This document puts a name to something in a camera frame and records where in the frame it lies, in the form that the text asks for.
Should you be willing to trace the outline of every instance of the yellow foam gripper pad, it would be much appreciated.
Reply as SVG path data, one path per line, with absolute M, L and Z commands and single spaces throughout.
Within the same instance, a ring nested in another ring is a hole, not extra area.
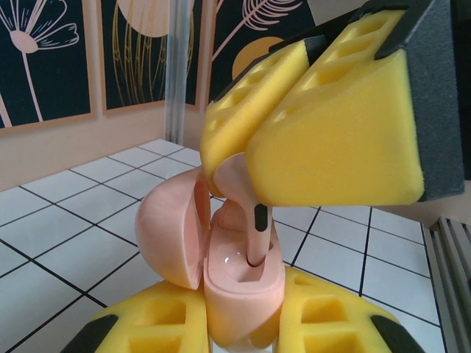
M 84 352 L 211 352 L 202 286 L 163 281 L 104 309 L 63 350 Z
M 295 268 L 286 268 L 275 352 L 424 353 L 390 313 Z
M 245 150 L 254 132 L 326 47 L 323 37 L 306 38 L 269 53 L 208 106 L 199 151 L 214 196 L 223 196 L 213 182 L 217 167 Z
M 245 152 L 264 204 L 410 204 L 423 194 L 406 52 L 375 59 L 403 13 L 349 24 L 255 132 Z

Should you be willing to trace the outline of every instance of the flower illustration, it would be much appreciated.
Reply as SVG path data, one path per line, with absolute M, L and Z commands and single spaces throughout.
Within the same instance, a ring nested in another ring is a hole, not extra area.
M 26 55 L 40 50 L 72 46 L 79 41 L 76 24 L 56 28 L 66 12 L 65 0 L 0 0 L 0 22 L 10 33 L 13 45 L 22 53 L 39 121 L 43 119 Z

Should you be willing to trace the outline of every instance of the botanical print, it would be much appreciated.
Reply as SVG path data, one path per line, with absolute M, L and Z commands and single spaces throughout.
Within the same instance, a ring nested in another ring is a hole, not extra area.
M 0 48 L 0 127 L 90 112 L 81 1 L 0 0 Z
M 307 0 L 219 0 L 210 101 L 270 46 L 313 26 Z
M 170 0 L 102 0 L 106 108 L 165 99 Z M 196 102 L 202 0 L 195 0 L 188 47 L 188 104 Z

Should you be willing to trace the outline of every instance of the open case lid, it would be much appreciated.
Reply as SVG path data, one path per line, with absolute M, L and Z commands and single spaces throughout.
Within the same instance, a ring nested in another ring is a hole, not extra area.
M 197 289 L 208 250 L 210 194 L 201 168 L 160 183 L 142 201 L 135 220 L 139 249 L 169 282 Z

